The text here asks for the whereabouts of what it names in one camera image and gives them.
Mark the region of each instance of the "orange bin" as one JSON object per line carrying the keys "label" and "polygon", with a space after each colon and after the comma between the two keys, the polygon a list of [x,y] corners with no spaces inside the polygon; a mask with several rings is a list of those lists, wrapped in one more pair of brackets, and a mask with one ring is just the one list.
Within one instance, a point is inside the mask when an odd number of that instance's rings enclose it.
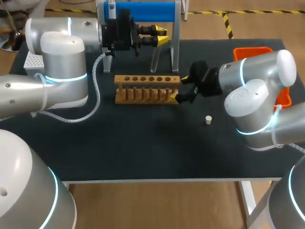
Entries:
{"label": "orange bin", "polygon": [[[239,61],[244,58],[258,56],[261,54],[265,54],[268,52],[273,52],[273,50],[269,47],[243,47],[243,48],[236,48],[233,50],[234,54],[234,61]],[[289,87],[283,89],[280,91],[280,93],[277,96],[275,105],[282,105],[282,109],[285,109],[287,107],[291,106],[291,99],[289,96]]]}

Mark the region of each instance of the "black mat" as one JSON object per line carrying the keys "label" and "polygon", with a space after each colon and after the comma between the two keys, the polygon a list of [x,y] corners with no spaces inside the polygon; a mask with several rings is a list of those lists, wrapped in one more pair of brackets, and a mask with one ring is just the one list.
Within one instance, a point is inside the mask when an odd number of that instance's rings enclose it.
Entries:
{"label": "black mat", "polygon": [[[181,41],[179,75],[186,76],[197,60],[231,62],[233,49],[246,46],[285,48],[281,40]],[[23,46],[11,73],[25,74],[26,55]],[[117,74],[149,74],[151,56],[145,47],[138,58],[118,52],[112,66]],[[95,58],[87,55],[89,73]],[[171,74],[170,69],[170,54],[164,50],[156,74]],[[182,105],[115,105],[114,74],[101,74],[102,64],[98,72],[102,104],[90,119],[67,124],[24,114],[0,123],[1,129],[23,138],[61,180],[282,177],[303,155],[289,146],[249,149],[224,110],[225,96],[198,96],[193,104]],[[88,103],[57,114],[78,118],[90,112],[96,99],[91,74],[89,78]],[[294,104],[305,101],[299,77],[290,93]],[[206,115],[213,117],[209,126]]]}

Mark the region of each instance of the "wooden floor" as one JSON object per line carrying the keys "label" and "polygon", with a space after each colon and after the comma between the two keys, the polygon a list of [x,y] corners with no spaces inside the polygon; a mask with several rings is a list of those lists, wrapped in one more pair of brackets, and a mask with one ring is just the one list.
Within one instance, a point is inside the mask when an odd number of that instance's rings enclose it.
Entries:
{"label": "wooden floor", "polygon": [[[95,3],[48,8],[95,11]],[[305,10],[303,0],[190,0],[190,11]],[[88,16],[48,12],[46,16]],[[230,14],[234,37],[281,38],[305,80],[305,15]],[[170,28],[170,24],[159,24]],[[222,17],[189,15],[182,39],[228,39]],[[7,73],[14,53],[0,52],[0,73]],[[259,201],[268,182],[252,182]],[[243,229],[244,212],[234,182],[90,184],[71,187],[78,209],[77,229]]]}

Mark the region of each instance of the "wooden test tube rack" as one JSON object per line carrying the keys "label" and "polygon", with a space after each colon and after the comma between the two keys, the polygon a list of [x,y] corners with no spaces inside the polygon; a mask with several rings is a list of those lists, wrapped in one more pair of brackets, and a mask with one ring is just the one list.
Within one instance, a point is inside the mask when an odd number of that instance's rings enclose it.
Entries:
{"label": "wooden test tube rack", "polygon": [[178,104],[173,95],[178,94],[179,76],[116,75],[114,83],[116,104]]}

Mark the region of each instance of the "blue cylinder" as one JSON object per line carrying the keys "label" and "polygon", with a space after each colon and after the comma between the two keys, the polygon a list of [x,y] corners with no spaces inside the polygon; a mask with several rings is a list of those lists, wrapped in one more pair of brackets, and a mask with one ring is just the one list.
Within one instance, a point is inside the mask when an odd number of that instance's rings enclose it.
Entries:
{"label": "blue cylinder", "polygon": [[[131,17],[135,22],[174,22],[175,2],[140,2],[140,1],[119,1],[116,3],[116,15],[120,9],[129,9]],[[104,2],[105,19],[109,19],[108,2]]]}

